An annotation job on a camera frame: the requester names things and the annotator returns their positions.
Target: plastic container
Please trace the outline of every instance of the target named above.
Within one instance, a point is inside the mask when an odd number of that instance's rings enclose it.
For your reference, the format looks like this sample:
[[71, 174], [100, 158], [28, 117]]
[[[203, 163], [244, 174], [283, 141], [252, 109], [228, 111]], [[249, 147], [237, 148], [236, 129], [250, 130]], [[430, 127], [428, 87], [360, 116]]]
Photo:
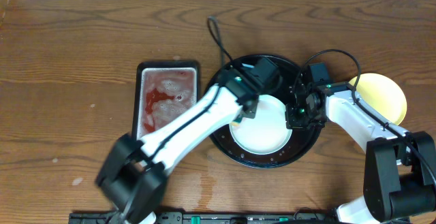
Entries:
[[200, 98], [197, 61], [147, 61], [136, 72], [131, 135], [138, 140], [190, 109]]

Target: wire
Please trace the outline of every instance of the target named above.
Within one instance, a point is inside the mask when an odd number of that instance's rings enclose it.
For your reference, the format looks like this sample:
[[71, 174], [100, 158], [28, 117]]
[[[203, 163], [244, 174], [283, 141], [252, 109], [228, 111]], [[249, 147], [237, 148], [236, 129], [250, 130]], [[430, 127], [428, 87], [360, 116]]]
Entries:
[[301, 207], [301, 208], [299, 208], [299, 209], [294, 213], [294, 220], [297, 219], [298, 214], [300, 214], [300, 211], [303, 210], [303, 209], [310, 210], [310, 211], [312, 212], [312, 214], [315, 215], [316, 219], [317, 219], [317, 220], [320, 220], [320, 218], [316, 215], [315, 211], [312, 210], [312, 209], [309, 208], [309, 207]]
[[193, 118], [189, 119], [186, 123], [184, 123], [182, 126], [180, 126], [179, 128], [177, 128], [175, 131], [173, 131], [169, 136], [167, 136], [162, 142], [161, 144], [157, 147], [156, 151], [149, 157], [149, 161], [152, 161], [156, 154], [165, 147], [165, 145], [171, 140], [171, 138], [173, 138], [178, 132], [180, 132], [182, 129], [186, 128], [186, 126], [190, 125], [192, 122], [194, 122], [197, 118], [200, 118], [205, 112], [207, 112], [209, 110], [209, 108], [211, 108], [211, 106], [214, 104], [215, 100], [218, 97], [219, 91], [221, 90], [221, 85], [219, 84], [218, 86], [218, 90], [215, 93], [215, 95], [213, 96], [211, 102], [203, 109], [203, 111], [201, 111], [200, 113], [198, 113], [197, 115], [195, 115]]
[[319, 55], [321, 55], [321, 54], [327, 53], [327, 52], [338, 52], [338, 53], [342, 53], [342, 54], [348, 56], [349, 58], [351, 58], [351, 59], [354, 61], [354, 63], [356, 64], [356, 67], [357, 67], [357, 78], [356, 78], [356, 82], [355, 82], [354, 85], [353, 85], [353, 90], [352, 90], [352, 92], [354, 92], [354, 91], [356, 90], [356, 88], [357, 88], [357, 84], [359, 83], [360, 75], [361, 75], [361, 73], [362, 73], [362, 70], [361, 70], [361, 68], [360, 68], [360, 64], [359, 64], [359, 62], [358, 62], [358, 61], [356, 60], [356, 58], [354, 58], [350, 53], [348, 53], [348, 52], [346, 52], [346, 51], [344, 51], [344, 50], [328, 49], [328, 50], [320, 51], [320, 52], [314, 54], [313, 56], [311, 56], [309, 59], [307, 59], [307, 61], [305, 62], [305, 64], [303, 64], [303, 66], [300, 68], [300, 70], [298, 70], [298, 74], [297, 74], [297, 76], [295, 77], [294, 85], [292, 86], [292, 93], [294, 93], [294, 91], [295, 91], [295, 86], [296, 86], [297, 81], [298, 81], [298, 79], [299, 79], [299, 77], [300, 77], [300, 75], [301, 75], [302, 70], [303, 70], [304, 68], [306, 68], [306, 66], [307, 66], [307, 65], [308, 65], [308, 64], [309, 64], [309, 63], [310, 63], [310, 62], [311, 62], [315, 57], [317, 57], [317, 56], [319, 56]]
[[225, 50], [223, 46], [223, 42], [221, 41], [221, 34], [219, 33], [218, 21], [214, 16], [209, 16], [207, 18], [207, 29], [209, 30], [209, 33], [211, 34], [213, 41], [215, 41], [215, 43], [218, 45], [220, 49], [219, 53], [221, 57], [221, 67], [223, 67], [225, 64], [224, 55], [226, 55], [227, 58], [229, 58], [230, 62], [232, 62], [233, 61], [232, 56], [230, 56], [229, 52]]
[[111, 214], [105, 221], [104, 224], [108, 224], [110, 222], [110, 220], [112, 220], [112, 218], [116, 215], [120, 213], [119, 211], [114, 211], [113, 214]]
[[435, 194], [436, 194], [436, 177], [435, 177], [435, 173], [434, 171], [431, 169], [429, 163], [425, 160], [425, 158], [420, 154], [420, 152], [418, 152], [418, 150], [416, 150], [416, 148], [414, 147], [414, 145], [408, 141], [409, 136], [407, 135], [406, 138], [404, 136], [402, 136], [400, 133], [398, 133], [397, 131], [395, 131], [393, 128], [391, 128], [389, 126], [389, 123], [385, 123], [383, 121], [381, 121], [379, 118], [376, 117], [376, 115], [372, 114], [371, 112], [369, 112], [362, 104], [360, 104], [359, 100], [360, 99], [356, 99], [356, 89], [357, 89], [357, 84], [359, 83], [359, 79], [360, 79], [360, 75], [362, 74], [362, 70], [360, 68], [360, 64], [357, 61], [356, 58], [354, 58], [350, 53], [343, 51], [343, 50], [337, 50], [337, 49], [329, 49], [329, 50], [323, 50], [320, 51], [316, 54], [314, 54], [312, 57], [310, 57], [309, 59], [307, 59], [307, 61], [305, 62], [305, 64], [301, 67], [301, 69], [298, 71], [298, 75], [295, 78], [294, 81], [294, 85], [292, 87], [292, 92], [294, 92], [295, 90], [295, 86], [297, 83], [298, 78], [301, 75], [302, 70], [307, 66], [307, 64], [309, 64], [309, 62], [311, 62], [315, 57], [327, 53], [327, 52], [339, 52], [342, 54], [347, 55], [349, 58], [351, 58], [354, 63], [356, 64], [357, 67], [357, 78], [356, 81], [353, 85], [353, 89], [352, 89], [352, 99], [353, 102], [362, 110], [364, 111], [366, 114], [368, 114], [374, 121], [376, 121], [377, 123], [379, 123], [381, 126], [383, 126], [385, 129], [387, 129], [388, 131], [390, 131], [391, 133], [393, 133], [397, 138], [402, 138], [402, 142], [408, 147], [410, 148], [410, 151], [415, 155], [415, 157], [423, 164], [424, 168], [426, 169], [426, 171], [430, 174], [431, 180], [433, 181], [433, 188], [435, 190]]
[[[214, 26], [215, 29], [215, 34], [212, 31], [211, 28], [211, 23]], [[217, 19], [213, 16], [209, 16], [207, 18], [207, 27], [209, 29], [209, 33], [211, 34], [213, 40], [215, 41], [215, 43], [217, 43], [219, 50], [220, 50], [220, 57], [221, 57], [221, 68], [224, 66], [224, 55], [226, 55], [230, 61], [233, 61], [232, 57], [230, 56], [230, 54], [225, 50], [225, 48], [223, 47], [222, 41], [221, 41], [221, 34], [219, 33], [219, 27], [218, 27], [218, 23], [217, 23]], [[190, 125], [192, 122], [194, 122], [197, 118], [200, 118], [204, 113], [206, 113], [209, 108], [211, 108], [211, 106], [214, 104], [215, 100], [218, 97], [218, 94], [221, 90], [222, 84], [218, 84], [218, 89], [217, 92], [215, 93], [215, 95], [213, 96], [211, 102], [203, 109], [203, 111], [201, 111], [200, 113], [198, 113], [197, 115], [195, 115], [194, 117], [192, 117], [191, 119], [189, 119], [186, 123], [184, 123], [183, 125], [181, 125], [179, 128], [177, 128], [176, 130], [174, 130], [169, 136], [167, 136], [165, 139], [163, 139], [163, 141], [159, 144], [159, 146], [157, 147], [156, 151], [148, 158], [148, 161], [152, 163], [153, 159], [156, 157], [157, 153], [159, 153], [160, 150], [162, 150], [165, 145], [178, 133], [180, 132], [182, 129], [186, 128], [186, 126]]]

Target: green light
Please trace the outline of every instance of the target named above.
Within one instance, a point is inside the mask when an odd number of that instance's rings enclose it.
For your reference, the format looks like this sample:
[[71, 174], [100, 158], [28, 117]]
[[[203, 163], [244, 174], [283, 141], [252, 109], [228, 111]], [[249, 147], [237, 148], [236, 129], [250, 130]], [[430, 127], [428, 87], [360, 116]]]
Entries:
[[191, 217], [191, 224], [200, 224], [200, 217]]

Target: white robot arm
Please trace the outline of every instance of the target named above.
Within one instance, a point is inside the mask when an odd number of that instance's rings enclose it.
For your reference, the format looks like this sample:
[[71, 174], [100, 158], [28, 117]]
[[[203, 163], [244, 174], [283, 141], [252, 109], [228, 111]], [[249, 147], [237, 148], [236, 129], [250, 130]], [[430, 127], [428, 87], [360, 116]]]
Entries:
[[[168, 176], [181, 159], [218, 128], [231, 123], [238, 116], [255, 114], [257, 97], [264, 90], [264, 83], [267, 83], [266, 78], [263, 77], [268, 76], [270, 81], [278, 75], [275, 66], [271, 65], [270, 61], [263, 60], [261, 63], [263, 64], [253, 68], [250, 72], [244, 72], [241, 69], [227, 71], [221, 77], [221, 82], [212, 86], [194, 107], [160, 130], [145, 135], [138, 141], [132, 140], [128, 135], [119, 139], [106, 159], [96, 183], [123, 213], [126, 221], [133, 224], [154, 223], [153, 211], [164, 195]], [[259, 73], [256, 73], [258, 70], [264, 71], [266, 75], [260, 75], [260, 80], [253, 80], [253, 77], [259, 78]], [[395, 141], [399, 139], [398, 135], [407, 135], [408, 131], [390, 124], [363, 100], [360, 100], [360, 105], [357, 106], [352, 97], [352, 91], [349, 89], [350, 86], [346, 83], [320, 84], [316, 77], [312, 77], [311, 82], [316, 85], [312, 85], [315, 88], [305, 94], [307, 98], [304, 105], [307, 106], [307, 113], [304, 117], [301, 117], [301, 114], [297, 117], [291, 112], [287, 114], [288, 128], [323, 126], [327, 120], [330, 120], [344, 128], [363, 151], [368, 149], [371, 151], [369, 158], [367, 155], [365, 166], [365, 189], [370, 189], [371, 194], [364, 192], [364, 196], [339, 206], [337, 208], [338, 220], [347, 223], [371, 224], [403, 217], [404, 214], [434, 211], [436, 205], [434, 186], [429, 176], [422, 170], [415, 172], [413, 180], [394, 179], [391, 182], [391, 179], [376, 177], [380, 174], [382, 177], [391, 174], [392, 164], [396, 167], [397, 162], [411, 159], [410, 148], [401, 147], [399, 142]], [[370, 111], [376, 119], [369, 116], [361, 107]], [[293, 121], [299, 122], [290, 124], [289, 118], [291, 117], [295, 118]], [[419, 135], [416, 136], [416, 144], [420, 151], [424, 150], [423, 148], [431, 149], [428, 138], [424, 136], [424, 139]], [[385, 150], [381, 152], [383, 157], [377, 157], [377, 147], [380, 142], [384, 143], [382, 146]], [[434, 144], [432, 145], [433, 151], [429, 150], [432, 154], [428, 154], [426, 159], [431, 165], [436, 165], [436, 157], [431, 158], [435, 155], [435, 147]], [[389, 167], [386, 169], [384, 166], [379, 167], [381, 161], [378, 160], [389, 160]], [[140, 163], [144, 167], [138, 169], [135, 163]], [[377, 173], [374, 174], [376, 179], [374, 182], [378, 182], [375, 185], [367, 184], [369, 167], [375, 168]], [[422, 176], [421, 182], [412, 189], [403, 186], [411, 182], [416, 183], [416, 177], [419, 176]], [[421, 199], [411, 197], [411, 192], [417, 196], [430, 197], [422, 203]], [[403, 206], [403, 202], [408, 199], [415, 203], [412, 204], [412, 210], [407, 210]]]

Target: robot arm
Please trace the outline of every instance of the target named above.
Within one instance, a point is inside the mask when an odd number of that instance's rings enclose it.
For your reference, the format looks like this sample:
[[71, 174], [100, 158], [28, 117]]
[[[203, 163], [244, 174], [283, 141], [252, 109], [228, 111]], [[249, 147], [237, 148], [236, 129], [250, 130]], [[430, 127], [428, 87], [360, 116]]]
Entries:
[[[341, 126], [367, 154], [364, 195], [339, 206], [338, 219], [346, 223], [373, 224], [434, 211], [434, 181], [424, 163], [404, 142], [410, 140], [409, 145], [434, 168], [436, 151], [431, 136], [425, 132], [410, 133], [393, 125], [365, 103], [358, 92], [355, 92], [359, 99], [356, 104], [352, 87], [348, 83], [331, 84], [323, 63], [309, 66], [306, 76], [309, 84], [300, 91], [305, 99], [300, 99], [300, 109], [289, 109], [288, 127], [323, 126], [330, 120]], [[401, 164], [412, 166], [411, 173], [400, 176], [397, 165]]]
[[154, 223], [168, 176], [206, 136], [239, 116], [253, 118], [258, 97], [280, 80], [278, 67], [261, 58], [253, 67], [233, 62], [218, 83], [192, 108], [156, 132], [133, 140], [119, 138], [96, 184], [130, 223]]
[[[314, 73], [319, 73], [314, 71], [315, 68], [323, 70], [325, 66], [309, 66], [312, 72], [306, 75], [310, 77], [306, 82], [308, 85], [296, 93], [297, 102], [292, 105], [298, 108], [301, 104], [306, 109], [290, 109], [287, 106], [288, 128], [323, 126], [330, 119], [344, 128], [367, 152], [364, 196], [340, 206], [337, 210], [339, 220], [378, 223], [434, 211], [434, 186], [428, 174], [421, 170], [420, 162], [393, 133], [354, 105], [348, 84], [332, 84], [328, 74], [315, 76]], [[105, 160], [96, 183], [123, 213], [123, 221], [153, 223], [153, 211], [160, 204], [168, 176], [177, 163], [214, 130], [231, 123], [238, 116], [254, 116], [258, 95], [265, 93], [265, 84], [270, 84], [277, 76], [277, 66], [268, 59], [259, 60], [250, 70], [237, 66], [224, 70], [219, 84], [164, 128], [138, 141], [128, 135], [121, 137]], [[363, 100], [360, 103], [378, 119], [389, 123]], [[390, 127], [400, 135], [408, 133], [401, 127]], [[412, 135], [418, 150], [435, 167], [436, 153], [431, 137], [426, 133]], [[399, 177], [398, 161], [413, 166], [410, 176]], [[410, 208], [407, 208], [408, 200], [413, 202]]]
[[171, 174], [180, 160], [201, 141], [222, 126], [231, 123], [240, 114], [243, 106], [237, 102], [238, 98], [226, 87], [220, 88], [216, 84], [209, 89], [194, 107], [190, 108], [165, 127], [140, 138], [140, 141], [144, 143], [141, 147], [142, 152], [145, 155], [153, 155], [156, 153], [160, 142], [164, 141], [168, 135], [194, 116], [201, 113], [213, 100], [218, 90], [218, 96], [214, 100], [213, 105], [208, 109], [208, 112], [205, 112], [202, 116], [198, 117], [175, 134], [154, 157], [153, 163], [162, 162], [164, 164], [167, 176]]

